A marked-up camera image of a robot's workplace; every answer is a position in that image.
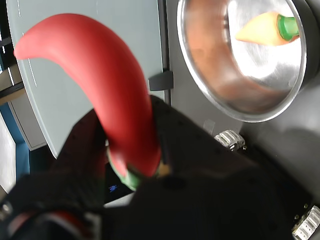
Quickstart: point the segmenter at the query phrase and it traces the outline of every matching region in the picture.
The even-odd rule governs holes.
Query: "table surface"
[[[139,61],[146,80],[163,71],[157,0],[7,0],[7,9],[14,45],[43,19],[77,13],[115,31]],[[92,105],[77,84],[53,62],[19,60],[18,65],[40,128],[56,157],[73,125]],[[163,91],[152,94],[164,98]]]

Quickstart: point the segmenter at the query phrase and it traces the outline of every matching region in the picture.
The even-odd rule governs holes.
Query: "white panel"
[[[8,193],[16,183],[16,144],[0,113],[0,185]]]
[[[30,150],[42,147],[47,144],[46,139],[39,127],[38,121],[30,105],[28,96],[22,96],[12,100],[9,103],[11,112],[19,130],[28,144]]]

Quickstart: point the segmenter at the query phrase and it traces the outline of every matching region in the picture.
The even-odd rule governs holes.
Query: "stainless steel bowl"
[[[317,26],[303,2],[298,6],[308,23],[302,22],[301,11],[291,0],[179,1],[177,28],[184,60],[200,90],[217,108],[237,120],[252,123],[275,118],[288,108],[306,75],[310,43],[303,23],[308,32],[315,30],[310,26]],[[250,19],[270,11],[294,16],[300,38],[283,46],[235,39]],[[312,47],[319,50],[317,44]],[[309,68],[314,75],[319,60],[312,61]]]

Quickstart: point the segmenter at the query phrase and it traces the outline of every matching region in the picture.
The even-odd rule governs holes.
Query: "gray surface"
[[[213,135],[227,129],[238,132],[242,122],[228,117],[207,100],[188,71],[179,45],[177,9],[178,0],[167,1],[170,69],[174,78],[174,88],[171,90],[172,106],[201,127],[207,120],[214,121]]]
[[[163,70],[157,0],[7,0],[7,8],[14,46],[23,33],[43,19],[77,13],[100,21],[127,43],[141,65],[146,83]],[[18,64],[43,135],[57,156],[73,125],[92,105],[80,87],[53,62],[31,59],[19,60]],[[153,94],[164,98],[163,91]]]
[[[265,123],[246,123],[241,132],[320,203],[320,74],[280,116]],[[311,239],[320,240],[320,232]]]

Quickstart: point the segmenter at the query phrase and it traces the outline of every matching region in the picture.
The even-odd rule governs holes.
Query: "metal screw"
[[[10,212],[10,207],[9,207],[7,204],[4,204],[4,205],[2,206],[2,209],[3,209],[3,211],[4,211],[5,213],[9,213],[9,212]]]
[[[0,208],[0,221],[5,220],[12,213],[12,207],[10,203],[5,203]]]

